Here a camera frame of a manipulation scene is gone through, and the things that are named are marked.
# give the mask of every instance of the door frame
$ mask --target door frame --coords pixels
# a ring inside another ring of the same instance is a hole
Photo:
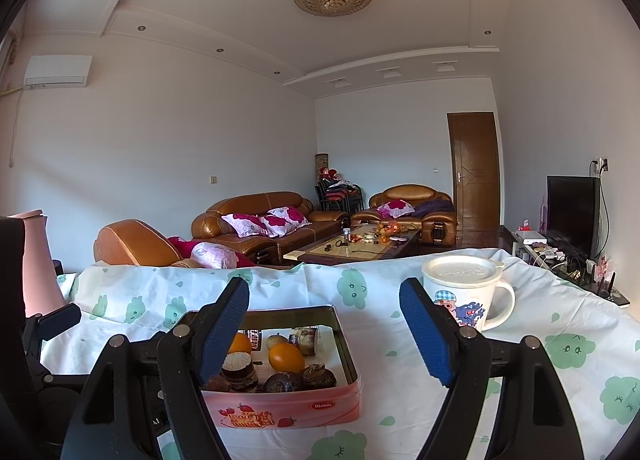
[[[456,216],[458,215],[458,180],[456,176],[456,150],[453,145],[453,130],[451,129],[451,120],[454,117],[462,116],[462,115],[477,115],[477,114],[485,114],[491,115],[494,120],[494,130],[495,130],[495,163],[498,169],[498,223],[502,223],[502,167],[500,166],[500,132],[498,128],[498,123],[495,119],[495,112],[448,112],[447,113],[447,127],[449,128],[449,147],[451,149],[451,180],[453,185],[453,206],[456,209]]]

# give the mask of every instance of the white wall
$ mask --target white wall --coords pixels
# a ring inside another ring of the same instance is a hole
[[[607,255],[640,315],[640,31],[620,0],[511,0],[496,87],[505,162],[506,225],[539,220],[548,174],[602,177]]]
[[[98,230],[123,218],[187,237],[229,196],[315,198],[312,99],[208,56],[116,36],[27,38],[6,80],[21,84],[31,55],[55,53],[94,56],[88,87],[23,93],[12,169],[18,97],[0,98],[0,214],[43,209],[65,269],[90,264]]]
[[[318,99],[318,150],[367,201],[405,183],[453,195],[450,112],[496,112],[491,79],[401,83]]]

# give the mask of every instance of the orange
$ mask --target orange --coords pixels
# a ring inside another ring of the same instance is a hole
[[[298,374],[305,369],[305,358],[294,345],[280,343],[269,350],[269,364],[277,372]]]
[[[234,352],[251,353],[251,341],[249,341],[249,338],[246,335],[240,332],[238,332],[236,337],[234,337],[234,341],[231,343],[231,348],[229,348],[227,354],[232,354]]]

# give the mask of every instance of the pink bottle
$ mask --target pink bottle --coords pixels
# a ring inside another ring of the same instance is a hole
[[[47,314],[65,306],[47,241],[47,217],[40,209],[12,215],[24,221],[24,258],[22,260],[22,294],[26,316]]]

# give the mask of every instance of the television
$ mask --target television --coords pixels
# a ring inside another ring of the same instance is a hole
[[[581,260],[595,258],[600,223],[600,179],[548,176],[546,191],[549,243]]]

